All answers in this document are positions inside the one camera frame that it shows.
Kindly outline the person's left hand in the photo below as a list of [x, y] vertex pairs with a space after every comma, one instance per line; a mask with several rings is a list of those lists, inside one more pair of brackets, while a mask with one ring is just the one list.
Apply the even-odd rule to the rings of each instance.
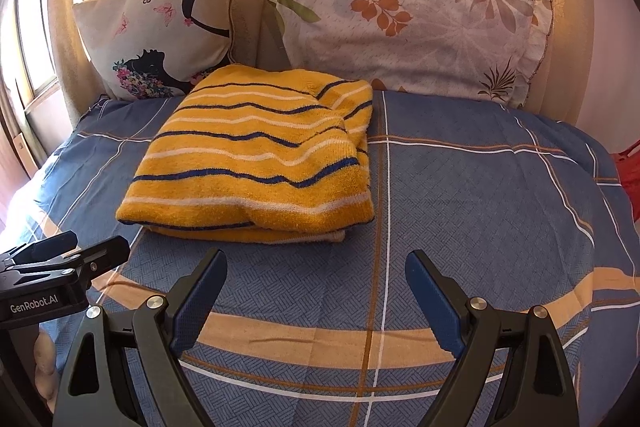
[[56, 370], [56, 350], [50, 335], [39, 329], [34, 343], [35, 360], [35, 386], [40, 397], [46, 401], [51, 413], [55, 411], [56, 399], [58, 399], [58, 386], [60, 375]]

